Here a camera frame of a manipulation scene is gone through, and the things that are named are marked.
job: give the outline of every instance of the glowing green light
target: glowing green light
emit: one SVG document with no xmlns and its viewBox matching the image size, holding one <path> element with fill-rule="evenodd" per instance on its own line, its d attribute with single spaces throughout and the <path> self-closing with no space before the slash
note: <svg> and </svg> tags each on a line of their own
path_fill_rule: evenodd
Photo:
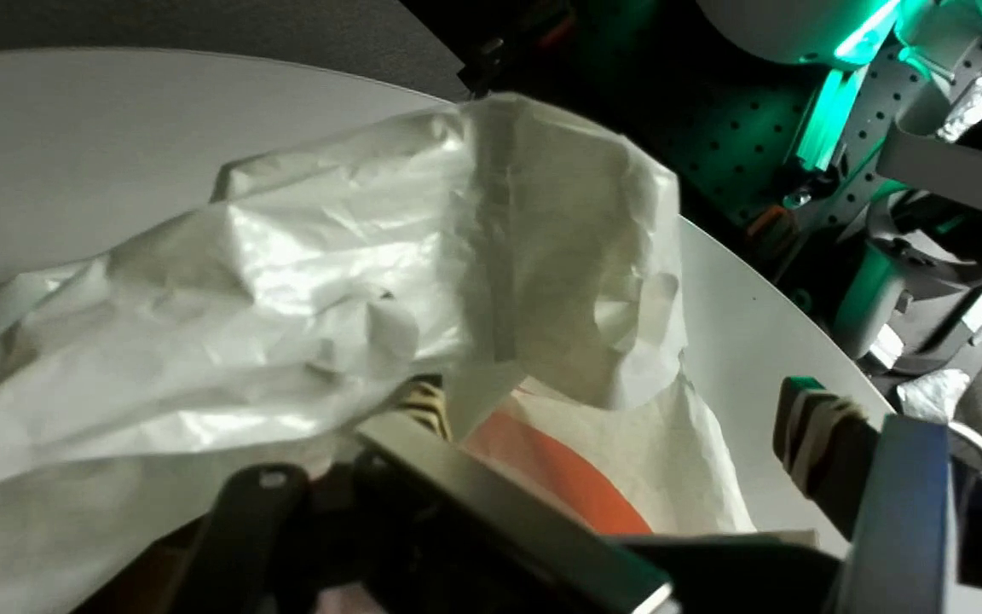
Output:
<svg viewBox="0 0 982 614">
<path fill-rule="evenodd" d="M 845 119 L 857 109 L 860 90 L 867 82 L 867 70 L 860 72 L 832 72 L 818 94 L 818 104 L 806 123 L 799 160 L 807 171 L 828 171 L 832 155 L 843 139 Z"/>
<path fill-rule="evenodd" d="M 901 0 L 877 8 L 849 37 L 836 46 L 836 63 L 869 66 L 881 46 L 889 37 Z"/>
</svg>

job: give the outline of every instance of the crumpled plastic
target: crumpled plastic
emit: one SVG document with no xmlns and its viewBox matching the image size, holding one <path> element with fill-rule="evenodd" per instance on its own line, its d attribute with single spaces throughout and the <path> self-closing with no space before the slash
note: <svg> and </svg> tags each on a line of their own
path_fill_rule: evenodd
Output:
<svg viewBox="0 0 982 614">
<path fill-rule="evenodd" d="M 415 112 L 223 195 L 4 286 L 0 612 L 76 608 L 245 460 L 326 465 L 408 376 L 508 364 L 598 410 L 681 379 L 680 185 L 578 116 Z"/>
</svg>

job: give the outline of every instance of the white plastic bag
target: white plastic bag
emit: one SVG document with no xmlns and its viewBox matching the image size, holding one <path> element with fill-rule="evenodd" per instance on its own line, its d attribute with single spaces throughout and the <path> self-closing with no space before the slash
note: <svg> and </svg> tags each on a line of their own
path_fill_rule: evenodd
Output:
<svg viewBox="0 0 982 614">
<path fill-rule="evenodd" d="M 320 460 L 301 443 L 418 371 L 653 402 L 681 376 L 680 266 L 676 177 L 524 98 L 231 166 L 225 203 L 77 266 L 0 336 L 0 510 L 28 504 L 0 520 L 0 553 L 28 550 L 0 556 L 0 612 L 68 612 L 245 451 Z"/>
</svg>

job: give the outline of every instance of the green light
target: green light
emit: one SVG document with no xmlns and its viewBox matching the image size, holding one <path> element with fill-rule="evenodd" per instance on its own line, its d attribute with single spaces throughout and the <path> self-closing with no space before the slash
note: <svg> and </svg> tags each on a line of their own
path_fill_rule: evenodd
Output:
<svg viewBox="0 0 982 614">
<path fill-rule="evenodd" d="M 836 46 L 836 63 L 869 66 L 881 46 L 889 37 L 901 0 L 877 8 L 849 37 Z"/>
<path fill-rule="evenodd" d="M 843 139 L 845 119 L 857 109 L 860 90 L 867 82 L 867 70 L 860 72 L 828 72 L 818 104 L 806 123 L 802 142 L 799 142 L 799 160 L 807 171 L 828 171 L 832 155 Z"/>
</svg>

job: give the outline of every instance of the white curved surface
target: white curved surface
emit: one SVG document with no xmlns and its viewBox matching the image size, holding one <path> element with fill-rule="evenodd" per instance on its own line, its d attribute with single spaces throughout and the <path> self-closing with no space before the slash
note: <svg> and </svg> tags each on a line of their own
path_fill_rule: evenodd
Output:
<svg viewBox="0 0 982 614">
<path fill-rule="evenodd" d="M 441 98 L 307 66 L 195 53 L 0 55 L 0 275 L 71 264 L 208 203 L 215 171 Z M 888 402 L 766 280 L 681 225 L 688 376 L 727 428 L 760 530 L 836 530 L 784 477 L 772 419 L 784 376 L 873 415 Z"/>
</svg>

